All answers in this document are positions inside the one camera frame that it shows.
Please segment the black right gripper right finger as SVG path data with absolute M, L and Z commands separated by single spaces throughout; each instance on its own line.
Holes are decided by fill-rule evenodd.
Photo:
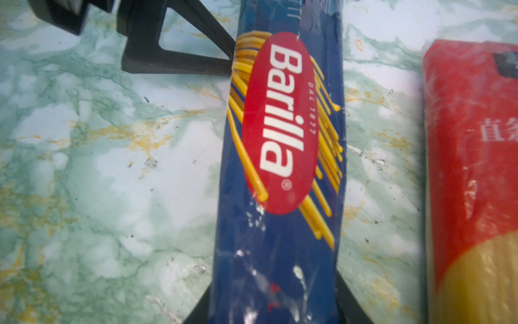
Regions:
M 335 300 L 340 324 L 373 324 L 340 273 L 335 281 Z

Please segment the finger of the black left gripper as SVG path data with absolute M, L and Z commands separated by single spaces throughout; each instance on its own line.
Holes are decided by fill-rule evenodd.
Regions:
M 111 13 L 114 0 L 28 0 L 35 16 L 74 35 L 80 35 L 91 5 Z
M 132 74 L 231 74 L 236 42 L 201 1 L 121 1 L 121 68 Z

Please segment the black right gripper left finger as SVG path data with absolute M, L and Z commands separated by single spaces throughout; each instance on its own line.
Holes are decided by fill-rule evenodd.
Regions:
M 184 319 L 183 324 L 208 324 L 211 285 L 207 287 L 191 313 Z

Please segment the blue Barilla spaghetti bag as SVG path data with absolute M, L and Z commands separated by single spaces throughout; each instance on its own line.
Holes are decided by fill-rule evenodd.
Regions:
M 342 3 L 243 1 L 209 323 L 338 323 L 346 185 Z

